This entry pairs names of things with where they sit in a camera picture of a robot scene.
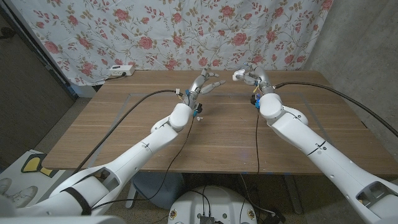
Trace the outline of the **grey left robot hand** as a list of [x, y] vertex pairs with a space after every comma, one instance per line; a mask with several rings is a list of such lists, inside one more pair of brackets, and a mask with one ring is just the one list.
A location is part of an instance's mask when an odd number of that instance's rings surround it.
[[192, 85], [183, 97], [183, 103], [189, 106], [191, 109], [194, 109], [195, 105], [197, 104], [196, 100], [199, 94], [208, 94], [215, 88], [218, 88], [219, 86], [226, 83], [225, 80], [220, 80], [218, 82], [210, 83], [209, 85], [205, 86], [205, 82], [208, 81], [211, 77], [219, 77], [219, 75], [217, 73], [209, 71], [207, 68], [204, 68], [201, 71], [201, 74], [193, 81]]

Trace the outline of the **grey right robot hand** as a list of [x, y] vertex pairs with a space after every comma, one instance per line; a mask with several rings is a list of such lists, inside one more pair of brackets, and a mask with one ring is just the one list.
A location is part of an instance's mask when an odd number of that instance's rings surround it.
[[249, 68], [249, 71], [244, 73], [244, 83], [255, 86], [263, 95], [274, 93], [274, 88], [265, 70], [254, 64], [250, 64]]

